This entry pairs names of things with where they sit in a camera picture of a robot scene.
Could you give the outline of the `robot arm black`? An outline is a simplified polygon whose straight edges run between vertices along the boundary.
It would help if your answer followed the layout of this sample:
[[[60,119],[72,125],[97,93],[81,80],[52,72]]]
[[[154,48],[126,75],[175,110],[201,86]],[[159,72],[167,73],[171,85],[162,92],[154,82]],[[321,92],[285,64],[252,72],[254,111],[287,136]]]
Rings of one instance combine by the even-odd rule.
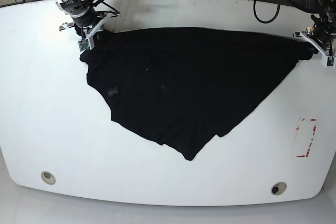
[[[55,0],[57,7],[70,16],[72,22],[64,22],[59,31],[66,30],[78,43],[80,52],[92,50],[95,38],[104,31],[104,25],[120,16],[120,12],[105,0]]]
[[[335,67],[335,0],[317,0],[320,10],[319,16],[311,13],[313,26],[307,27],[305,31],[295,33],[305,41],[312,44],[322,54],[322,65]]]

